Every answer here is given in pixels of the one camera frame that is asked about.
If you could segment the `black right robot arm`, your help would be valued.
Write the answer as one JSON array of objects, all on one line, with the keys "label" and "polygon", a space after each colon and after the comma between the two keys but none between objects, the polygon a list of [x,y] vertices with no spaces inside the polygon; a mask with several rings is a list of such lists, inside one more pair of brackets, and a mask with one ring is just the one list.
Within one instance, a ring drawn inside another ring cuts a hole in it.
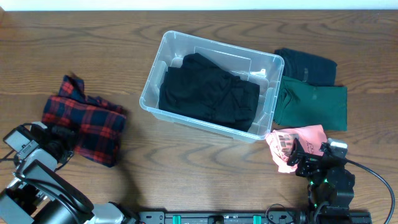
[{"label": "black right robot arm", "polygon": [[287,161],[295,175],[308,180],[308,202],[312,211],[345,213],[354,197],[355,176],[345,169],[347,143],[329,138],[320,146],[322,155],[305,152],[295,138]]}]

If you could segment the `dark green folded garment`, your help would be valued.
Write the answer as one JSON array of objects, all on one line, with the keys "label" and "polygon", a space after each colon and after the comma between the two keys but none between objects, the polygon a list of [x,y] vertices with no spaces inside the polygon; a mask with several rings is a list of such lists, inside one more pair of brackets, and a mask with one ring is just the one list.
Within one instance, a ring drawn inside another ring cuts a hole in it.
[{"label": "dark green folded garment", "polygon": [[347,130],[347,87],[313,86],[283,76],[274,122],[280,126],[322,125],[325,130]]}]

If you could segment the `dark navy folded garment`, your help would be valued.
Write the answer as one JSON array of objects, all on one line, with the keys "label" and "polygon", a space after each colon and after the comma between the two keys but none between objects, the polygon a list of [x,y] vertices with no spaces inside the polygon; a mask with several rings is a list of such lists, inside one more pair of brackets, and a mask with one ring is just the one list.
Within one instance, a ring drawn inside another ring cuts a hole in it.
[{"label": "dark navy folded garment", "polygon": [[335,84],[337,63],[333,60],[287,48],[274,53],[284,59],[284,76],[315,86]]}]

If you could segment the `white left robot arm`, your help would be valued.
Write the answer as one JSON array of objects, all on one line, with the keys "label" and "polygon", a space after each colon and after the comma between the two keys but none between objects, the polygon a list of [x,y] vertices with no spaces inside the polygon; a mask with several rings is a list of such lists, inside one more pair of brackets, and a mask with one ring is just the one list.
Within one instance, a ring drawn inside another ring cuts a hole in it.
[{"label": "white left robot arm", "polygon": [[3,141],[14,152],[14,179],[1,192],[6,223],[139,223],[139,216],[108,202],[94,205],[57,172],[73,157],[74,130],[24,123]]}]

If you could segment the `clear plastic storage bin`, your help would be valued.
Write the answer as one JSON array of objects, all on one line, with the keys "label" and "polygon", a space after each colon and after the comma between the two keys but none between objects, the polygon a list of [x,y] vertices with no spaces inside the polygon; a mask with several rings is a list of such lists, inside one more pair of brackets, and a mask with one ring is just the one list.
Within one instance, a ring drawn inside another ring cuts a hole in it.
[{"label": "clear plastic storage bin", "polygon": [[[169,67],[181,67],[184,56],[199,53],[221,69],[260,86],[256,117],[248,131],[238,131],[159,109],[160,87]],[[161,40],[139,104],[157,119],[179,123],[240,141],[262,141],[272,129],[275,106],[284,69],[278,55],[204,39],[174,30]]]}]

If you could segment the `pink printed folded garment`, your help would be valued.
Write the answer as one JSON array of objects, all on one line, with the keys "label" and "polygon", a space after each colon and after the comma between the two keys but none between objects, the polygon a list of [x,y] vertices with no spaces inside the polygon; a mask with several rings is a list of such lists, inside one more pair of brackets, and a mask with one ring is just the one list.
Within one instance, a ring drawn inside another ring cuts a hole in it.
[{"label": "pink printed folded garment", "polygon": [[298,139],[305,152],[318,156],[323,155],[320,147],[323,142],[327,142],[327,138],[322,125],[273,130],[266,136],[266,142],[269,145],[272,159],[278,165],[278,171],[281,173],[295,172],[297,168],[297,165],[287,165],[295,138]]}]

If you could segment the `black garment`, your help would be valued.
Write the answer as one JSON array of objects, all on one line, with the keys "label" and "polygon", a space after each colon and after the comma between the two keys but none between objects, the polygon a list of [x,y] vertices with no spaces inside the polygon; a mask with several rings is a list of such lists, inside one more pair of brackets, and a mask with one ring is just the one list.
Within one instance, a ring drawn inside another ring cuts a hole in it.
[{"label": "black garment", "polygon": [[260,86],[221,69],[199,53],[169,67],[160,87],[159,109],[247,132],[259,101]]}]

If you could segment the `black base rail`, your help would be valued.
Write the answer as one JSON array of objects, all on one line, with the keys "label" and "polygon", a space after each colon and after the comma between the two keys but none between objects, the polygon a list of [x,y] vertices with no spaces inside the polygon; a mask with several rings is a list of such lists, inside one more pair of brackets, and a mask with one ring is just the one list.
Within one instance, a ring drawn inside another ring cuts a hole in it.
[{"label": "black base rail", "polygon": [[271,210],[264,213],[177,213],[141,212],[143,224],[303,224],[310,219],[303,212]]}]

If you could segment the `red navy plaid shirt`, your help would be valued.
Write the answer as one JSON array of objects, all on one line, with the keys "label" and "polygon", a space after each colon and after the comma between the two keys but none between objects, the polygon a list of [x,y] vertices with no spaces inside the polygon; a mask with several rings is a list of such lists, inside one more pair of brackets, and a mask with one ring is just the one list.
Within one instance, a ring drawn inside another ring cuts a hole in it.
[{"label": "red navy plaid shirt", "polygon": [[125,110],[99,96],[86,95],[81,78],[63,77],[58,94],[49,96],[44,106],[42,122],[76,130],[78,140],[73,149],[77,154],[106,167],[116,165]]}]

